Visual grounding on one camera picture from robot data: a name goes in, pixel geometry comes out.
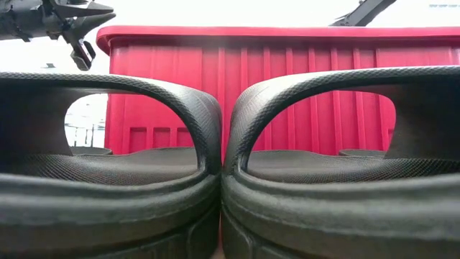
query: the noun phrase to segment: black rubber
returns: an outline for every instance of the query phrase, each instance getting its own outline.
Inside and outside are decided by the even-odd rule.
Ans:
[[[70,147],[74,155],[113,155],[114,152],[103,147]]]
[[[373,156],[373,157],[383,158],[385,156],[385,151],[348,149],[348,150],[340,150],[339,155],[345,155],[345,156]]]
[[[284,76],[238,99],[223,177],[224,252],[233,258],[460,258],[460,67]],[[392,99],[385,156],[251,154],[282,110],[332,90]]]
[[[162,81],[87,74],[0,73],[0,87],[0,257],[211,256],[221,172],[221,112],[212,96]],[[64,132],[68,107],[107,92],[168,105],[195,147],[73,155]]]

